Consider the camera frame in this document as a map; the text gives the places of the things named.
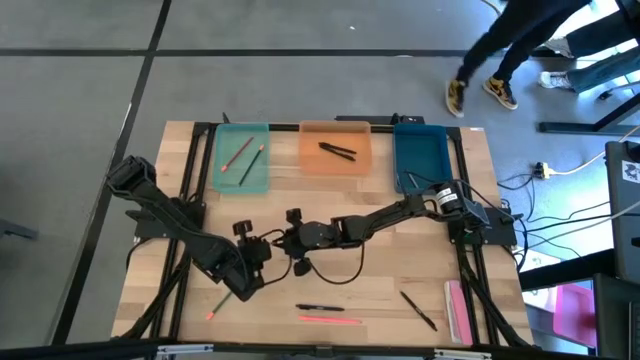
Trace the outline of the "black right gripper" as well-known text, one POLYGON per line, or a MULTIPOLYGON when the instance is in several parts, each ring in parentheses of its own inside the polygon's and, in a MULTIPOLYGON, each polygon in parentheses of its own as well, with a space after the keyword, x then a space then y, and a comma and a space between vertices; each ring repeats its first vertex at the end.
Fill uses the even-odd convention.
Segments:
POLYGON ((336 248, 338 240, 339 231, 335 227, 320 222, 308 222, 294 230, 291 236, 285 234, 274 239, 271 245, 283 251, 291 251, 293 247, 300 251, 311 251, 336 248))

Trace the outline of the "green pencil orange eraser cap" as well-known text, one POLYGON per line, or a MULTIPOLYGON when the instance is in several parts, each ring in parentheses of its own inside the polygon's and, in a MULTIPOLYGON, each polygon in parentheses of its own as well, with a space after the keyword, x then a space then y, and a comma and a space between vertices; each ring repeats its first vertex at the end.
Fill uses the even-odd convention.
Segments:
POLYGON ((231 296, 233 295, 232 292, 227 293, 215 306, 214 308, 209 312, 209 314, 206 316, 206 320, 209 321, 211 319, 214 318, 214 316, 216 315, 216 313, 221 309, 221 307, 231 298, 231 296))

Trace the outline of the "navy pencil orange eraser cap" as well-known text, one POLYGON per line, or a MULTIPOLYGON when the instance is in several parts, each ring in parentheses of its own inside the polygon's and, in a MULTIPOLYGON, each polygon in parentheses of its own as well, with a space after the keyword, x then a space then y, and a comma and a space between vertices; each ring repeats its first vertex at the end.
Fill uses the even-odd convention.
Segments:
POLYGON ((259 156, 261 155, 261 153, 264 151, 265 149, 265 144, 261 144, 260 147, 258 148, 256 154, 254 155, 253 159, 251 160, 251 163, 249 164, 249 166, 247 167, 247 169, 245 170, 243 176, 241 177, 238 186, 242 187, 242 185, 244 184, 246 178, 248 177, 251 169, 254 167, 255 163, 257 162, 257 159, 259 158, 259 156))

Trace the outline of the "pink pencil with eraser cap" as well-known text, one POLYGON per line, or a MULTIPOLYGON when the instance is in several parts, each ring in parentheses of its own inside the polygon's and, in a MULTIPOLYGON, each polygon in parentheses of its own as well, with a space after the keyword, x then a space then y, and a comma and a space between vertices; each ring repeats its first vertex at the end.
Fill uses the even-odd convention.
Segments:
POLYGON ((329 324, 341 324, 341 325, 361 324, 361 321, 357 319, 326 317, 326 316, 299 315, 298 319, 303 322, 329 323, 329 324))

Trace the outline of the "red pencil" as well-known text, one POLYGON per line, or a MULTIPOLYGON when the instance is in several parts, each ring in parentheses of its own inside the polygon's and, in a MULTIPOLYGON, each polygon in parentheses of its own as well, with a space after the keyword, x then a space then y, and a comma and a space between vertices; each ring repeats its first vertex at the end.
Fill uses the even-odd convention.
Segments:
POLYGON ((221 167, 221 172, 226 172, 229 167, 236 161, 236 159, 244 152, 244 150, 248 147, 248 145, 253 141, 254 137, 249 137, 246 142, 236 151, 236 153, 231 157, 231 159, 221 167))

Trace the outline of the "translucent teal plastic bin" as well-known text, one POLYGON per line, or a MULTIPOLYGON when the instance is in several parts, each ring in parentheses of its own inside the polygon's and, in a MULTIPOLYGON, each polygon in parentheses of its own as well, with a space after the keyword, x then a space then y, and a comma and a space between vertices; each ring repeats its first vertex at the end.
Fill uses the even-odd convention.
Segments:
POLYGON ((264 194, 269 190, 270 133, 266 123, 222 124, 214 137, 213 188, 221 194, 264 194), (221 172, 236 151, 253 136, 253 141, 226 172, 221 172), (257 159, 242 187, 238 183, 261 144, 265 149, 257 159))

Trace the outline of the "translucent orange plastic bin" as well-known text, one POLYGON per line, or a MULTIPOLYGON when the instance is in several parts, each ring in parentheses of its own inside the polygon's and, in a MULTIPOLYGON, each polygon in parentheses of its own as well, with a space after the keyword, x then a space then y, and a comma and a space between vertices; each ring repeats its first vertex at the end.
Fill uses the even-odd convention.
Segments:
POLYGON ((298 163, 310 175, 367 175, 372 166, 371 126, 364 121, 302 121, 298 163), (357 152, 355 162, 319 148, 327 142, 357 152))

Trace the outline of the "black crossbar silver brackets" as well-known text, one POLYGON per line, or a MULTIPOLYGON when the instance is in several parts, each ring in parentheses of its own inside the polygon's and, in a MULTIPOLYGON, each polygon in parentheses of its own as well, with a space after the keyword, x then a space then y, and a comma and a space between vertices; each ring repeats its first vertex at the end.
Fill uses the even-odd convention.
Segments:
POLYGON ((176 342, 169 338, 115 339, 105 342, 47 345, 0 350, 0 360, 133 360, 151 356, 213 353, 261 353, 310 355, 331 358, 353 356, 406 356, 428 360, 618 360, 610 357, 543 351, 536 347, 473 345, 468 348, 443 346, 356 346, 286 345, 233 342, 176 342))

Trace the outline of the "blue plastic bin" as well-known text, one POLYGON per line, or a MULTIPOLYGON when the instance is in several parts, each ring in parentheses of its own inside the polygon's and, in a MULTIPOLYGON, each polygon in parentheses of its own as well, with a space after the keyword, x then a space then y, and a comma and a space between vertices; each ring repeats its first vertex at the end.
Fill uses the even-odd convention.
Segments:
POLYGON ((446 129, 437 125, 399 123, 393 129, 393 180, 399 194, 427 193, 434 183, 452 179, 446 129), (415 189, 406 172, 412 172, 415 189))

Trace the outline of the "pink flat box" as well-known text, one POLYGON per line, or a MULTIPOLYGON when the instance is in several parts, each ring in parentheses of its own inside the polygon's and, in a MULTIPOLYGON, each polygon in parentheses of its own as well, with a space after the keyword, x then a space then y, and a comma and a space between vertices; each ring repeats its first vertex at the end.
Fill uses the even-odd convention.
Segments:
POLYGON ((472 345, 469 315, 460 282, 458 280, 446 281, 444 294, 451 340, 455 344, 472 345))

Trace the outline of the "grey furniture foot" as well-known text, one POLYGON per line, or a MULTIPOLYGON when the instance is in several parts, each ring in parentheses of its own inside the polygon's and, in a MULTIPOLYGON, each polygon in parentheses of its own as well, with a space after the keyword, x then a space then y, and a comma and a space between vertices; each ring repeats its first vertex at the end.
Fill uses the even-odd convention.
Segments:
POLYGON ((38 232, 28 227, 0 218, 0 239, 4 236, 18 236, 25 239, 36 239, 38 232))

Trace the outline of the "pink plastic bin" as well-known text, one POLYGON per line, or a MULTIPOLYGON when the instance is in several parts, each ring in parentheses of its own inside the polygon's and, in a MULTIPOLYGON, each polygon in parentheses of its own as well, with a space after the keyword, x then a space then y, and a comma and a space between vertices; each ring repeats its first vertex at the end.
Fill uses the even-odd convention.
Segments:
POLYGON ((593 291, 575 284, 557 286, 552 329, 562 338, 596 348, 597 326, 593 291))

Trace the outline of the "grey computer tower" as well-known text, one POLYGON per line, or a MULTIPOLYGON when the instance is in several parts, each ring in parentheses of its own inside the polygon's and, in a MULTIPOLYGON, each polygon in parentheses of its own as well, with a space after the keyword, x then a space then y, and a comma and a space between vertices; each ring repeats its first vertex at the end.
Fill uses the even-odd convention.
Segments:
POLYGON ((640 144, 608 142, 605 162, 616 274, 640 284, 640 144))

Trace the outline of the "black case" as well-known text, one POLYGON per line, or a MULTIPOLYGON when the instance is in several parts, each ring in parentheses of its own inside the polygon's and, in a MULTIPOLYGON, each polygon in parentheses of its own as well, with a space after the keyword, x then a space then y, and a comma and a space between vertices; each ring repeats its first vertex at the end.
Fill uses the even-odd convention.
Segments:
POLYGON ((640 285, 596 274, 593 289, 597 356, 640 360, 640 285))

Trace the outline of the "black desk frame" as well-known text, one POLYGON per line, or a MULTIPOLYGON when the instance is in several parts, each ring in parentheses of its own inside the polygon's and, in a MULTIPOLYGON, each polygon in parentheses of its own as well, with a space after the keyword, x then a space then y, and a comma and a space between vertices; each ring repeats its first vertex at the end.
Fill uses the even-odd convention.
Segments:
POLYGON ((625 135, 632 130, 631 125, 622 122, 640 111, 640 93, 615 108, 595 123, 539 122, 541 133, 570 135, 625 135))

